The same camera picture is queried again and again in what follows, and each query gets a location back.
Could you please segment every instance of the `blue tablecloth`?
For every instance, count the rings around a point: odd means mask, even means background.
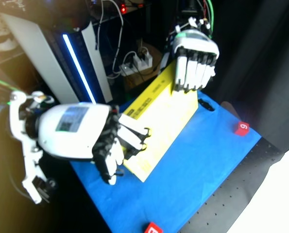
[[[112,232],[142,233],[151,221],[179,231],[261,138],[253,129],[235,135],[238,119],[205,94],[199,98],[216,110],[199,106],[145,183],[124,169],[109,186],[93,164],[72,162]]]

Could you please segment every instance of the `yellow cardboard box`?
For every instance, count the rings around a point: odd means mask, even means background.
[[[197,92],[172,92],[175,62],[172,62],[125,110],[152,131],[147,149],[124,161],[142,182],[153,171],[198,108]]]

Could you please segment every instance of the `sneaker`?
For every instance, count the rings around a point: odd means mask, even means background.
[[[18,46],[18,42],[9,31],[6,23],[0,16],[0,52],[11,51]]]

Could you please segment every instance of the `robotic hand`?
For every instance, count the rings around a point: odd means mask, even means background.
[[[53,98],[39,91],[30,96],[20,91],[11,94],[10,128],[22,142],[26,169],[22,184],[35,203],[44,198],[44,191],[34,185],[35,178],[48,181],[38,165],[43,150],[57,158],[92,161],[102,179],[114,185],[117,166],[146,149],[150,130],[119,114],[117,107],[76,103],[43,109],[44,103],[53,103]]]
[[[212,76],[215,76],[215,64],[219,57],[217,44],[200,31],[202,25],[210,30],[210,24],[201,19],[197,22],[190,17],[188,24],[175,28],[172,52],[177,58],[174,90],[196,91],[205,88]]]

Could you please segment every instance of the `red cube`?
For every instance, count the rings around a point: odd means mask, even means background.
[[[151,222],[144,233],[163,233],[163,230]]]
[[[235,134],[240,135],[240,136],[245,136],[248,132],[249,132],[249,124],[246,122],[240,121],[238,123]]]

